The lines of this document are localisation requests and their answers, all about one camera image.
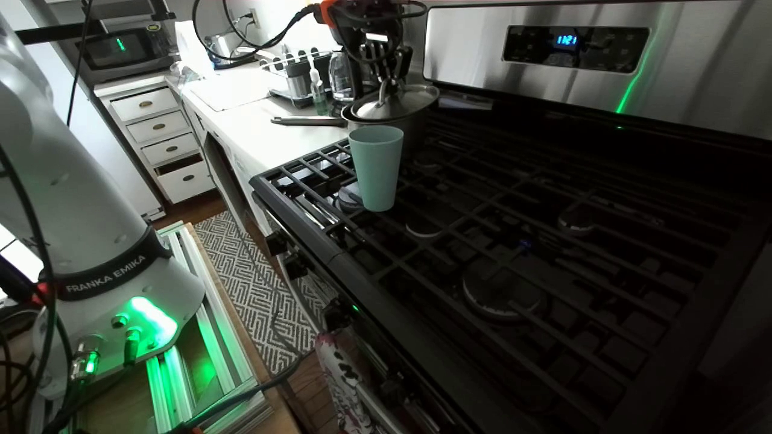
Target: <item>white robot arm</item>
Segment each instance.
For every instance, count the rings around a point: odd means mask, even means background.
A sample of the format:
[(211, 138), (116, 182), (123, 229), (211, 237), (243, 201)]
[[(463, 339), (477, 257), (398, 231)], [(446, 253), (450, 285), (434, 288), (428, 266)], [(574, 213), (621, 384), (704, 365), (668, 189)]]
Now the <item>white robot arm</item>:
[[(40, 216), (55, 313), (76, 357), (55, 339), (40, 395), (61, 398), (67, 379), (106, 379), (173, 345), (202, 288), (169, 261), (154, 231), (106, 184), (97, 162), (55, 115), (49, 84), (0, 17), (0, 148)], [(14, 189), (0, 179), (0, 223), (25, 231)], [(49, 313), (34, 326), (42, 355)]]

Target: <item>cabinet drawer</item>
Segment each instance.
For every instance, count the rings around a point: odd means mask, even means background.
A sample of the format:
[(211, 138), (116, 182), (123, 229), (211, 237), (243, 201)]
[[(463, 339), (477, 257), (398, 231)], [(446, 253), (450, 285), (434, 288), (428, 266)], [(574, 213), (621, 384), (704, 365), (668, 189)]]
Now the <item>cabinet drawer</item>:
[(145, 154), (151, 166), (165, 166), (189, 154), (195, 154), (198, 146), (193, 136), (182, 136), (159, 146), (143, 148), (141, 152)]
[(122, 123), (130, 123), (130, 120), (173, 112), (173, 109), (176, 109), (176, 99), (169, 89), (114, 101), (114, 113)]
[(159, 184), (171, 202), (183, 202), (214, 189), (206, 162), (163, 173)]
[(183, 113), (179, 113), (179, 112), (159, 115), (159, 119), (151, 119), (145, 123), (129, 126), (129, 136), (135, 146), (163, 143), (166, 138), (173, 138), (173, 136), (182, 136), (189, 131), (192, 131), (192, 126), (183, 119)]

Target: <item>control panel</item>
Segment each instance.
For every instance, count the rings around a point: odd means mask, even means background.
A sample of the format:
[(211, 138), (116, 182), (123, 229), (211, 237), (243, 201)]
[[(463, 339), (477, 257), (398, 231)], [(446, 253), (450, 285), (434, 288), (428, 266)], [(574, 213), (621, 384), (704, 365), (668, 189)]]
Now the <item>control panel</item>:
[(504, 61), (633, 72), (648, 38), (649, 29), (629, 27), (510, 27)]

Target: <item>black stovetop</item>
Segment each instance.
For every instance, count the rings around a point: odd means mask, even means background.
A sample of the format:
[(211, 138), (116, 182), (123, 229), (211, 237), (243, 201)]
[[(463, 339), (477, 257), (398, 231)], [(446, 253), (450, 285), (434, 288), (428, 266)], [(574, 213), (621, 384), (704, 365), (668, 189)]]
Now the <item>black stovetop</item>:
[(391, 213), (360, 207), (346, 143), (258, 176), (257, 197), (440, 390), (385, 298), (474, 360), (477, 398), (504, 390), (556, 431), (660, 427), (769, 231), (767, 160), (573, 115), (423, 123)]

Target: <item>white countertop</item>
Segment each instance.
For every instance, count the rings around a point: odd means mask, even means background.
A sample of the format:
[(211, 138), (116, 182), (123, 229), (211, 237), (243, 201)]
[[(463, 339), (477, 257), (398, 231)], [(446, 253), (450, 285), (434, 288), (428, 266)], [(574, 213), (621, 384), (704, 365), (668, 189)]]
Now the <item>white countertop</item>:
[(173, 84), (206, 131), (228, 148), (242, 173), (264, 173), (303, 154), (346, 138), (347, 128), (287, 128), (272, 115), (312, 115), (315, 109), (293, 109), (269, 96), (258, 65), (214, 72), (202, 83)]

